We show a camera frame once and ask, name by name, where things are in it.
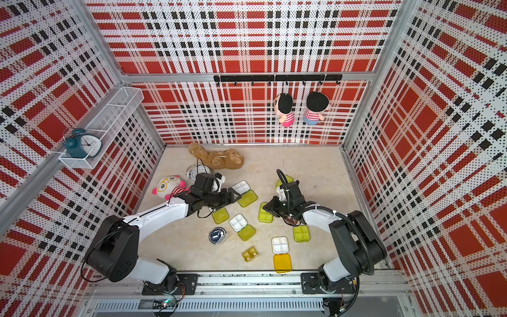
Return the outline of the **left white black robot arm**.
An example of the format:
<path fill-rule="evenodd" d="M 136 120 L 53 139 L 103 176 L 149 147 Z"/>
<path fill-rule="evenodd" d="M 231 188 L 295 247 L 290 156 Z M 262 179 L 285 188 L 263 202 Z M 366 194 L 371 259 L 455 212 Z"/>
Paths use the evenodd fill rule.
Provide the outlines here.
<path fill-rule="evenodd" d="M 176 269 L 162 260 L 141 257 L 139 243 L 202 207 L 215 211 L 240 200 L 242 193 L 223 188 L 224 181 L 222 174 L 201 173 L 190 189 L 170 194 L 157 207 L 125 218 L 114 215 L 105 218 L 84 256 L 83 265 L 89 265 L 111 282 L 138 279 L 156 293 L 172 292 L 179 284 Z"/>

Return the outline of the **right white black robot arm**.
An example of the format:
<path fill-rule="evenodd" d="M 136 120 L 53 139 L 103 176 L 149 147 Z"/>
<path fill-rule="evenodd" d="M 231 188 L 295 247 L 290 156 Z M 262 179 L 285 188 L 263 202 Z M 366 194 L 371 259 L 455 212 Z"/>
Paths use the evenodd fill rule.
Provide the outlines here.
<path fill-rule="evenodd" d="M 318 268 L 313 288 L 334 292 L 362 274 L 372 276 L 374 266 L 385 260 L 386 247 L 362 212 L 342 214 L 307 201 L 298 180 L 282 183 L 277 193 L 263 207 L 264 211 L 292 226 L 304 224 L 322 229 L 333 239 L 337 256 Z"/>

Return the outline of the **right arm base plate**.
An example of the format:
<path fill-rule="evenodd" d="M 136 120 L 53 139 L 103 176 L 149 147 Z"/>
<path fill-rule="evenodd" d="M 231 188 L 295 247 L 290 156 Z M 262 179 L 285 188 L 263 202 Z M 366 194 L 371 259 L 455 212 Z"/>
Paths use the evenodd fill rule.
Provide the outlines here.
<path fill-rule="evenodd" d="M 329 280 L 322 272 L 301 274 L 302 292 L 306 295 L 315 294 L 353 294 L 355 285 L 347 278 L 338 281 Z"/>

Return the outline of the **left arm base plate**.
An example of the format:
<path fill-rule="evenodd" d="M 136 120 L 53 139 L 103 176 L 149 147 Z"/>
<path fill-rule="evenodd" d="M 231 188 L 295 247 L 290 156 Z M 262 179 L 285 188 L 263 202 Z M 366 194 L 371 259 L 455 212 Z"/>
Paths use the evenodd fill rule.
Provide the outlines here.
<path fill-rule="evenodd" d="M 194 295 L 198 284 L 198 274 L 169 273 L 160 284 L 145 282 L 142 295 Z"/>

